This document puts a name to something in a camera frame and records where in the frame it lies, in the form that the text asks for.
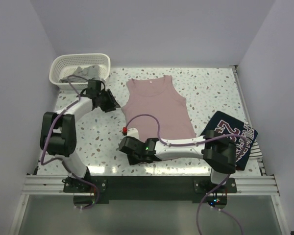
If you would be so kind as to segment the pink tank top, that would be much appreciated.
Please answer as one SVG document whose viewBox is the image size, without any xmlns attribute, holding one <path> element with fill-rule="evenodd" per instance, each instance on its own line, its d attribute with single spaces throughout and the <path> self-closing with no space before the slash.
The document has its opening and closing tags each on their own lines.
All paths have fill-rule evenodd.
<svg viewBox="0 0 294 235">
<path fill-rule="evenodd" d="M 186 98 L 174 88 L 172 76 L 150 80 L 130 79 L 126 85 L 129 99 L 122 107 L 122 112 L 127 127 L 136 128 L 141 141 L 158 136 L 167 140 L 196 137 Z"/>
</svg>

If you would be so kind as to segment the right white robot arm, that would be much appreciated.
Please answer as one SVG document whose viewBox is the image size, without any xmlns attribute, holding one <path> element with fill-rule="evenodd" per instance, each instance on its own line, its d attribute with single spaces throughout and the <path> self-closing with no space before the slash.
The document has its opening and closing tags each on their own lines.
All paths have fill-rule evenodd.
<svg viewBox="0 0 294 235">
<path fill-rule="evenodd" d="M 211 167 L 208 186 L 213 192 L 224 189 L 225 178 L 236 172 L 235 143 L 213 130 L 183 140 L 149 138 L 142 142 L 133 136 L 125 136 L 119 144 L 119 151 L 127 155 L 130 165 L 180 158 L 203 159 Z"/>
</svg>

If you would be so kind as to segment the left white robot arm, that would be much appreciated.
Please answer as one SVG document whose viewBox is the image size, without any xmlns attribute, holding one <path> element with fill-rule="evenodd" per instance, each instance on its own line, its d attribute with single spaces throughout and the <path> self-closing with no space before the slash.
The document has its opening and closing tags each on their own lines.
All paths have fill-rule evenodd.
<svg viewBox="0 0 294 235">
<path fill-rule="evenodd" d="M 87 192 L 92 186 L 92 180 L 86 177 L 88 167 L 76 151 L 75 123 L 97 107 L 108 113 L 120 108 L 120 105 L 110 89 L 106 89 L 105 83 L 100 80 L 89 80 L 87 87 L 76 94 L 76 100 L 67 107 L 44 113 L 40 134 L 40 165 L 60 161 L 68 176 L 76 178 L 74 186 L 80 192 Z"/>
</svg>

